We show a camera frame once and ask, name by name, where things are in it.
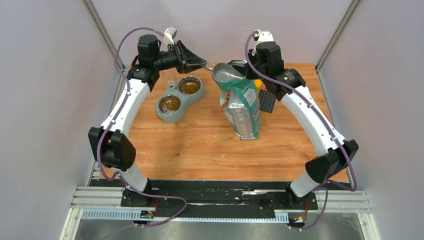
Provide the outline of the grey metal food scoop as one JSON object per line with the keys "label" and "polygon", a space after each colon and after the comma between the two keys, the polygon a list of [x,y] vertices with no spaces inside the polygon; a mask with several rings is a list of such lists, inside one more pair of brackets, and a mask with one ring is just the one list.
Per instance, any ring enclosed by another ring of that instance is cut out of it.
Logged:
{"label": "grey metal food scoop", "polygon": [[228,82],[232,80],[242,80],[245,78],[243,74],[226,63],[218,63],[215,66],[204,64],[202,68],[211,72],[212,79],[215,82]]}

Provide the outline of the green pet food bag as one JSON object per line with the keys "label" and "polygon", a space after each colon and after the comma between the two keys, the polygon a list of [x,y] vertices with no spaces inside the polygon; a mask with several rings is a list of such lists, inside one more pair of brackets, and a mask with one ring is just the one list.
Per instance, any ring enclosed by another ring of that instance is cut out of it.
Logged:
{"label": "green pet food bag", "polygon": [[220,106],[235,134],[240,140],[257,139],[260,103],[254,81],[244,75],[244,79],[215,83],[221,91]]}

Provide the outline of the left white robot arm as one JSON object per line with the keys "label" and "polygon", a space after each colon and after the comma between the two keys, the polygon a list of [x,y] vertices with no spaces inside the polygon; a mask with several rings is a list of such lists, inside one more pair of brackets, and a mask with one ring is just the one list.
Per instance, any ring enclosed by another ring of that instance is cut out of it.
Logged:
{"label": "left white robot arm", "polygon": [[128,139],[140,106],[153,90],[160,72],[176,69],[188,74],[201,69],[207,61],[189,50],[180,40],[161,51],[162,42],[153,34],[139,37],[134,66],[124,76],[125,86],[116,105],[99,127],[91,127],[88,139],[103,177],[118,177],[124,188],[134,193],[140,206],[149,206],[154,198],[149,178],[135,163],[136,149]]}

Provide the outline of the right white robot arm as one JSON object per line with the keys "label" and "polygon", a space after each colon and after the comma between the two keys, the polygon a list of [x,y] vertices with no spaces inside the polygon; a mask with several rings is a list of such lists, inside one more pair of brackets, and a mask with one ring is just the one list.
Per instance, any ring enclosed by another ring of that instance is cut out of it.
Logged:
{"label": "right white robot arm", "polygon": [[286,204],[298,209],[306,196],[323,186],[340,171],[352,168],[352,159],[359,146],[346,140],[329,122],[314,101],[302,75],[294,68],[285,68],[281,49],[274,41],[258,43],[254,49],[244,47],[251,72],[262,80],[302,126],[317,156],[305,164],[305,171],[286,187]]}

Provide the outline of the brown pet food kibble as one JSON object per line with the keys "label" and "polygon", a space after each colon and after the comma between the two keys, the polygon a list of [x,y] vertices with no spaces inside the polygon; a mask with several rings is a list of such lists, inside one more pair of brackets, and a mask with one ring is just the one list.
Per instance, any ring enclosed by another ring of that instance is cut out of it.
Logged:
{"label": "brown pet food kibble", "polygon": [[166,115],[185,113],[189,106],[200,101],[206,94],[200,83],[178,83],[175,89],[167,89],[159,99],[158,109]]}

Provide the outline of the teal double pet bowl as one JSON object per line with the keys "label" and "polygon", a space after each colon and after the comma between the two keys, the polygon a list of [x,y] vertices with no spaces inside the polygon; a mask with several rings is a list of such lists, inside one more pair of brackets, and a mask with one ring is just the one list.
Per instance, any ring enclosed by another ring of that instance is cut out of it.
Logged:
{"label": "teal double pet bowl", "polygon": [[164,95],[156,102],[156,115],[165,123],[179,122],[188,108],[199,102],[206,95],[206,87],[202,80],[187,75],[167,84]]}

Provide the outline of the yellow building block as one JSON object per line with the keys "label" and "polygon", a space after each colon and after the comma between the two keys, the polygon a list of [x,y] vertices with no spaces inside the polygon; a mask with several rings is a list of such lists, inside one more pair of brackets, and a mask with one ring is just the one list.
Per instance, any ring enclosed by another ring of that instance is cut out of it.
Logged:
{"label": "yellow building block", "polygon": [[254,84],[255,84],[257,92],[259,93],[263,84],[262,81],[260,79],[255,79]]}

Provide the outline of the dark grey building baseplate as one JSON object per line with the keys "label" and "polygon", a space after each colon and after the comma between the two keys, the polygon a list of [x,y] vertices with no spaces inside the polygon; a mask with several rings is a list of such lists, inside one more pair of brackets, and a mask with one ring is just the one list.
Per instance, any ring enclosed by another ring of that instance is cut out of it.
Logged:
{"label": "dark grey building baseplate", "polygon": [[259,91],[259,109],[261,111],[272,113],[274,111],[276,97],[269,91],[261,89]]}

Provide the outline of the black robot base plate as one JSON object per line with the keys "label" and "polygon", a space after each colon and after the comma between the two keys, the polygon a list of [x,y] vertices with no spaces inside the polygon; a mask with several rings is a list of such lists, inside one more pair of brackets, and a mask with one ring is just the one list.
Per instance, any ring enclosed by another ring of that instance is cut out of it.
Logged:
{"label": "black robot base plate", "polygon": [[[180,209],[180,218],[270,219],[276,210],[305,211],[318,209],[314,193],[299,203],[289,203],[287,181],[151,180],[148,194],[167,198],[146,199],[124,188],[120,180],[92,180],[91,187],[119,187],[123,194],[118,206],[152,210],[156,217],[170,217]],[[169,199],[182,197],[182,200]]]}

